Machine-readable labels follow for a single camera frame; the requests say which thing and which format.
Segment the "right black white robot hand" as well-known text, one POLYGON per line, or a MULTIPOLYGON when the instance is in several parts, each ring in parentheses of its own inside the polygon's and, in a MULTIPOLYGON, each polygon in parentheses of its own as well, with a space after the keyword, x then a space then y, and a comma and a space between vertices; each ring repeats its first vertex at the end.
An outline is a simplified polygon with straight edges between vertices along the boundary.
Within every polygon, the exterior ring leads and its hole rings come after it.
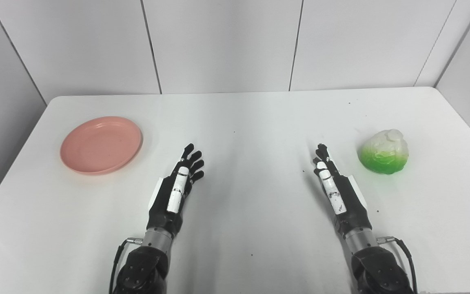
POLYGON ((328 147, 319 144, 315 150, 314 173, 320 180, 321 187, 329 199, 335 214, 335 227, 343 239, 351 232, 372 229, 366 207, 360 201, 351 176, 342 175, 328 152, 328 147))

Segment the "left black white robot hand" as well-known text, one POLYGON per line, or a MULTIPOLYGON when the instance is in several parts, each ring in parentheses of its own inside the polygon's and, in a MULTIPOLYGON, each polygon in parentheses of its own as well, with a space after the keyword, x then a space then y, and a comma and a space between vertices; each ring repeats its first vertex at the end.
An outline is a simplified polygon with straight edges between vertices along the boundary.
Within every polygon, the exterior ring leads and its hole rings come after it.
POLYGON ((204 176, 201 151, 194 151, 194 144, 187 145, 176 166, 167 177, 162 179, 157 195, 149 210, 146 229, 168 232, 174 238, 183 224, 182 210, 190 195, 194 182, 204 176))

